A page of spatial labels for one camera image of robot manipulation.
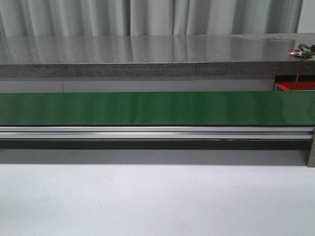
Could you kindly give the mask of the grey stone counter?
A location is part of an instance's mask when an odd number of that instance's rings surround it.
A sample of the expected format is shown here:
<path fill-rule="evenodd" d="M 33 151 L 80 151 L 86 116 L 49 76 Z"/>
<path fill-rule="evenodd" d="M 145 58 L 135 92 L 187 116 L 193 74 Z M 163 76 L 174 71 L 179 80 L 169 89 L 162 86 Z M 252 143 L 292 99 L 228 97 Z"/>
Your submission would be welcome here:
<path fill-rule="evenodd" d="M 284 76 L 313 33 L 188 36 L 14 36 L 0 40 L 0 75 L 32 77 Z"/>

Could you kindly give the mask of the green conveyor belt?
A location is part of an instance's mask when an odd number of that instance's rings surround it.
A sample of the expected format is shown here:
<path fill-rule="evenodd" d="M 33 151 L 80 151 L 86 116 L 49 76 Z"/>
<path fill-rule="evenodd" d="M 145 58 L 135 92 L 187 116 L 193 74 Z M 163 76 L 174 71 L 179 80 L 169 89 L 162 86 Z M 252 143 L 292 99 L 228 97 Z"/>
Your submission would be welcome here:
<path fill-rule="evenodd" d="M 0 123 L 18 125 L 309 125 L 313 91 L 3 93 Z"/>

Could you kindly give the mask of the red plastic tray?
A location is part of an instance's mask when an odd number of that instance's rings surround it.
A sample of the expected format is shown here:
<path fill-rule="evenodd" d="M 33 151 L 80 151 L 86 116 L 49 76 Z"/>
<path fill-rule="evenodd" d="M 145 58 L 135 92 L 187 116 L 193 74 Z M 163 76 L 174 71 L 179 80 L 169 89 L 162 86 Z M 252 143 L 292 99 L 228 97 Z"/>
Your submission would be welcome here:
<path fill-rule="evenodd" d="M 314 90 L 314 82 L 299 82 L 295 84 L 294 82 L 280 82 L 276 83 L 275 91 L 292 91 L 292 90 Z"/>

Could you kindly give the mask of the small green circuit board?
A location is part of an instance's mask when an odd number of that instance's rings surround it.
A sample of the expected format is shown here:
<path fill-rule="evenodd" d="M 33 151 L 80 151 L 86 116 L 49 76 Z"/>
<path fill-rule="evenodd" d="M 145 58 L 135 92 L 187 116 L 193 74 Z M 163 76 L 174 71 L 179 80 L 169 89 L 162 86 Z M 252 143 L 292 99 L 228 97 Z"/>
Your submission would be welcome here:
<path fill-rule="evenodd" d="M 292 50 L 290 53 L 290 55 L 292 56 L 296 56 L 296 57 L 309 57 L 311 54 L 311 51 L 301 51 L 301 50 Z"/>

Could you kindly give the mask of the grey conveyor support leg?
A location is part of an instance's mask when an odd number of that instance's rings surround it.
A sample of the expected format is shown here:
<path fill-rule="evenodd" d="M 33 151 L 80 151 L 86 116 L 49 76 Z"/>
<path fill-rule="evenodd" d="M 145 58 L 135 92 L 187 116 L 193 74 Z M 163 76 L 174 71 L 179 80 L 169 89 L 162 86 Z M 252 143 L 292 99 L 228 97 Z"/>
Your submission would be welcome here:
<path fill-rule="evenodd" d="M 310 153 L 307 159 L 307 167 L 314 168 L 315 167 L 315 132 L 312 134 L 312 141 L 310 146 Z"/>

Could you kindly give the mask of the white curtain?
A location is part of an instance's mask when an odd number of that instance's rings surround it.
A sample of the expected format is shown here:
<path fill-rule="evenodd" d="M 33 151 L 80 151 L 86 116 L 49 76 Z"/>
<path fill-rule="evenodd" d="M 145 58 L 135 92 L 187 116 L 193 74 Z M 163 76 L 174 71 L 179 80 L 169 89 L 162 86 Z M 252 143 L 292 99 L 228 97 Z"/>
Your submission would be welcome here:
<path fill-rule="evenodd" d="M 300 0 L 3 0 L 1 36 L 296 32 Z"/>

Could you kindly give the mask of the aluminium conveyor frame rail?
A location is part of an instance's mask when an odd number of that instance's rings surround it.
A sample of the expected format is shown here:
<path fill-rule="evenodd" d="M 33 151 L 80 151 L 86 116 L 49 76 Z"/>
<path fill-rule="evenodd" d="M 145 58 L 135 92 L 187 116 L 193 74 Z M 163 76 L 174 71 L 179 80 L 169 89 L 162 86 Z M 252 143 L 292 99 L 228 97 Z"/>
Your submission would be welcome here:
<path fill-rule="evenodd" d="M 311 140 L 314 126 L 4 126 L 2 139 Z"/>

